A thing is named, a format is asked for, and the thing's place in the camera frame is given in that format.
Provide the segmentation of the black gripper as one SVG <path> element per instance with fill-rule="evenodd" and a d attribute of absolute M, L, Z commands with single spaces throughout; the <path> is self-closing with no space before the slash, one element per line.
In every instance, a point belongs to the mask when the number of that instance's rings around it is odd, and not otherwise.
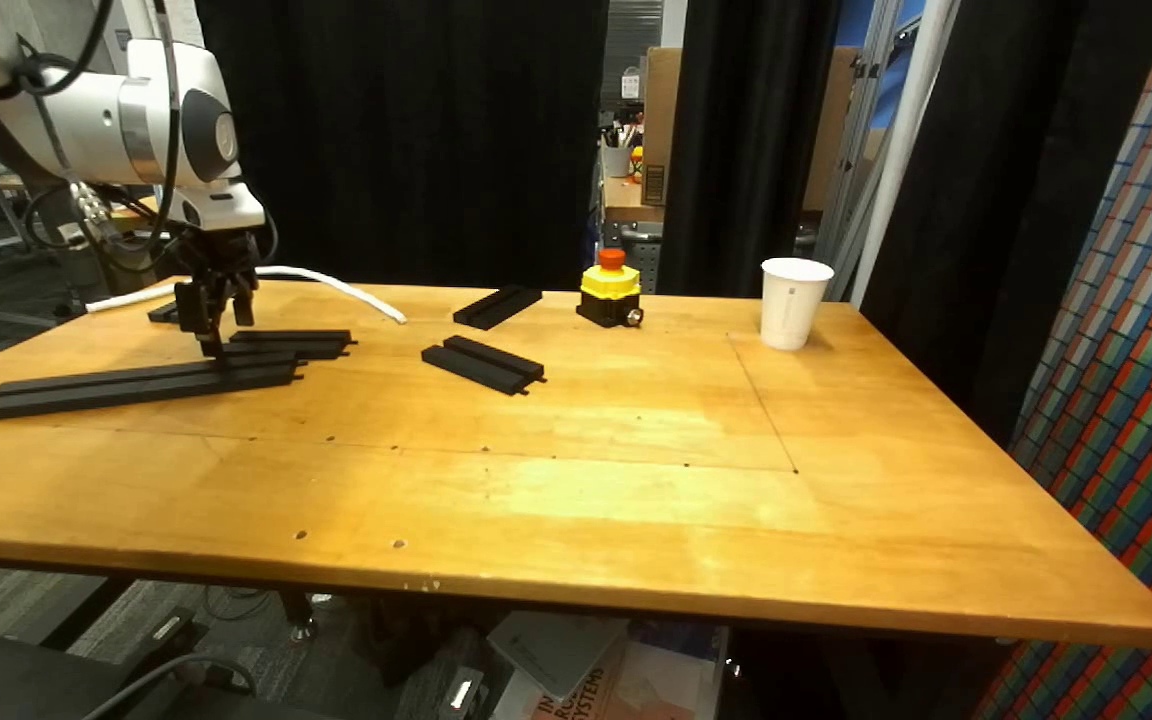
<path fill-rule="evenodd" d="M 180 270 L 188 283 L 176 292 L 180 325 L 199 327 L 199 353 L 225 357 L 222 318 L 241 325 L 256 322 L 256 235 L 251 234 L 194 234 L 180 244 Z"/>

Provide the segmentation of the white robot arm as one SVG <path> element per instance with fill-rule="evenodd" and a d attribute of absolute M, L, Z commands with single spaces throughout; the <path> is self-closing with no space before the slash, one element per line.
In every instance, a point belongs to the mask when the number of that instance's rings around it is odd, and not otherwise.
<path fill-rule="evenodd" d="M 180 327 L 222 357 L 222 318 L 251 322 L 269 211 L 199 0 L 0 0 L 0 149 L 17 173 L 158 187 Z"/>

